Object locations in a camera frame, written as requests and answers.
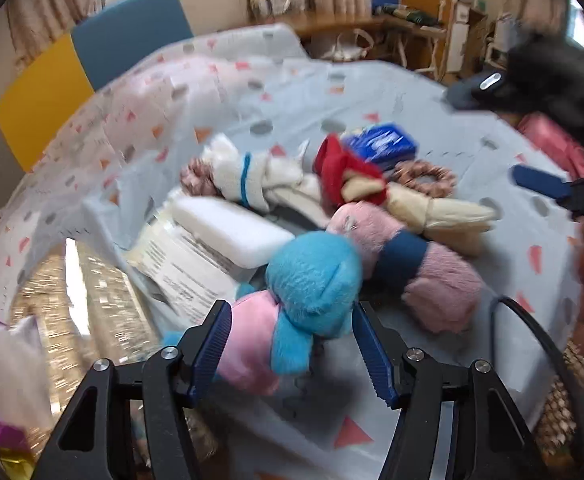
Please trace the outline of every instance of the navy blue band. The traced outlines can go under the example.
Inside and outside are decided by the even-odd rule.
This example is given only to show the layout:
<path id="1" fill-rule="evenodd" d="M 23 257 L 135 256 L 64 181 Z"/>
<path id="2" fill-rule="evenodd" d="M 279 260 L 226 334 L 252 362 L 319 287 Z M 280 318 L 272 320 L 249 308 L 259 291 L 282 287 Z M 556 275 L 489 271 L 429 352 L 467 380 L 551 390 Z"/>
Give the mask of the navy blue band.
<path id="1" fill-rule="evenodd" d="M 381 251 L 372 277 L 403 292 L 410 280 L 416 277 L 428 242 L 404 229 L 392 238 Z"/>
<path id="2" fill-rule="evenodd" d="M 250 161 L 252 160 L 252 155 L 250 155 L 250 153 L 246 153 L 245 154 L 245 158 L 243 159 L 243 171 L 241 173 L 241 181 L 240 181 L 240 187 L 241 187 L 241 203 L 243 204 L 244 207 L 249 207 L 250 204 L 248 203 L 248 195 L 247 192 L 245 190 L 245 181 L 248 178 L 248 170 L 250 169 Z"/>

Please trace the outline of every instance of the yellow and blue headboard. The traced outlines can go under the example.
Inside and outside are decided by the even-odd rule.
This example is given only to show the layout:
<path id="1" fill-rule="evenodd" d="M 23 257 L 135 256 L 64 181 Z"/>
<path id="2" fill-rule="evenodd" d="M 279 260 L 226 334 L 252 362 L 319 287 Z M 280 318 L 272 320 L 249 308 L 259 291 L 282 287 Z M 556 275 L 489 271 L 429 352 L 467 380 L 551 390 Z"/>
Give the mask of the yellow and blue headboard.
<path id="1" fill-rule="evenodd" d="M 156 49 L 191 37 L 179 0 L 120 0 L 50 46 L 0 99 L 0 207 L 86 99 Z"/>

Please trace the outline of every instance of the metal screw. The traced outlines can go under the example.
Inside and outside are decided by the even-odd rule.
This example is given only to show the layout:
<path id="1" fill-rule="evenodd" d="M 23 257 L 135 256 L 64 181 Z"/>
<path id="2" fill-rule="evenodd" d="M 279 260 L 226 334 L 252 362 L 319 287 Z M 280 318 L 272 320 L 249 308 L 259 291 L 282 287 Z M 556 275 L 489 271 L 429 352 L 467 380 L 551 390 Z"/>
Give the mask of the metal screw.
<path id="1" fill-rule="evenodd" d="M 418 362 L 425 357 L 423 350 L 421 350 L 420 348 L 410 348 L 405 354 L 408 356 L 408 359 L 410 361 Z"/>
<path id="2" fill-rule="evenodd" d="M 479 359 L 477 362 L 474 363 L 474 368 L 476 368 L 477 372 L 482 374 L 488 373 L 492 370 L 492 365 L 488 361 L 484 361 L 483 359 Z"/>
<path id="3" fill-rule="evenodd" d="M 176 346 L 166 346 L 161 350 L 161 357 L 163 359 L 174 359 L 179 354 L 179 349 Z"/>
<path id="4" fill-rule="evenodd" d="M 102 372 L 104 370 L 107 370 L 109 366 L 110 361 L 108 361 L 107 359 L 97 359 L 92 365 L 92 368 L 94 368 L 98 372 Z"/>

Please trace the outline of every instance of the blue package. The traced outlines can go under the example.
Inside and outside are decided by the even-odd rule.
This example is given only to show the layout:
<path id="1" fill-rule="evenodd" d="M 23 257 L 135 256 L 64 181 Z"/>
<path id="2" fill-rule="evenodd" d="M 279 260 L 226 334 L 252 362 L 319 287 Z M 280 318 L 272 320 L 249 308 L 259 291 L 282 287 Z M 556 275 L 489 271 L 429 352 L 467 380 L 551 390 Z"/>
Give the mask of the blue package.
<path id="1" fill-rule="evenodd" d="M 394 123 L 345 132 L 341 143 L 381 170 L 389 170 L 401 160 L 414 158 L 417 149 L 416 142 Z"/>

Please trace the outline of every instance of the window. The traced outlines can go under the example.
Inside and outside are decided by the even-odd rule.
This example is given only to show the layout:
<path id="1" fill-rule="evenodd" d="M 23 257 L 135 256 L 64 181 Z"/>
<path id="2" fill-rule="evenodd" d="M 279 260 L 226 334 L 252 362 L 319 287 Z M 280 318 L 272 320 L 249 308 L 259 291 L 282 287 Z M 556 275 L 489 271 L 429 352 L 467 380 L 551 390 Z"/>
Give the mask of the window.
<path id="1" fill-rule="evenodd" d="M 576 1 L 570 0 L 568 6 L 567 37 L 584 48 L 584 13 L 583 7 Z"/>

